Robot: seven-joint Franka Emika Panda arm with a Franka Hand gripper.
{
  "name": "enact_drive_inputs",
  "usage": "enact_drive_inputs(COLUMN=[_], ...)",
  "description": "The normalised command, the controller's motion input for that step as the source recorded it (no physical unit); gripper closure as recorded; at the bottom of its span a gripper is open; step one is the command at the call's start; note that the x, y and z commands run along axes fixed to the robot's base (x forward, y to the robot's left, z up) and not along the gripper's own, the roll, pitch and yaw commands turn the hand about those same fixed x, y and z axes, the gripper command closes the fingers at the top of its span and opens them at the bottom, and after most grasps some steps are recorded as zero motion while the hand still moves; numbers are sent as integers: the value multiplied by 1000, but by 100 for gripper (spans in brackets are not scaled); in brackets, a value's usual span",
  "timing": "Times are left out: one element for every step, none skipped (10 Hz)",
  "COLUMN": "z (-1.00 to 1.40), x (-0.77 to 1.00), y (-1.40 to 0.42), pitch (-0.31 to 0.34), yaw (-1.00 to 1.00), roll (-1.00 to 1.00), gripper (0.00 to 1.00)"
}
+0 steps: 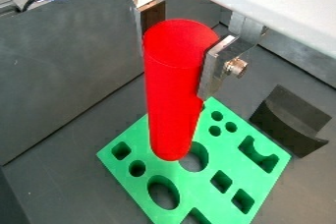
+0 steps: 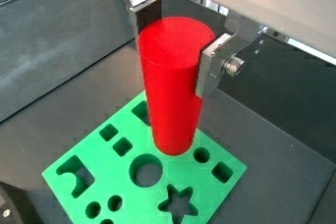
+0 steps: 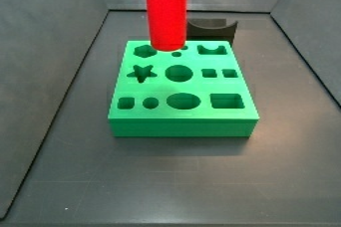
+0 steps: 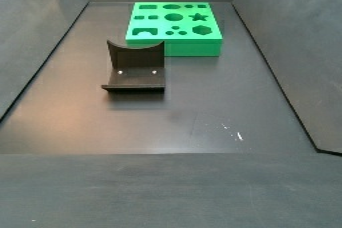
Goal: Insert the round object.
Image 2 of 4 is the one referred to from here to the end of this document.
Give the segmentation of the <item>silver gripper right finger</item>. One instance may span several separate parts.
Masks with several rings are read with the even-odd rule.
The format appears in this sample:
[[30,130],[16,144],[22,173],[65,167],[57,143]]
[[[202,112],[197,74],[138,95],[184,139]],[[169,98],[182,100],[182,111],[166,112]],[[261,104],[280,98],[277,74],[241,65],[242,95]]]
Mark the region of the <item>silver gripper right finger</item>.
[[234,77],[244,61],[237,53],[260,37],[264,26],[229,11],[224,27],[226,32],[216,38],[201,51],[196,94],[205,98],[217,87],[224,74]]

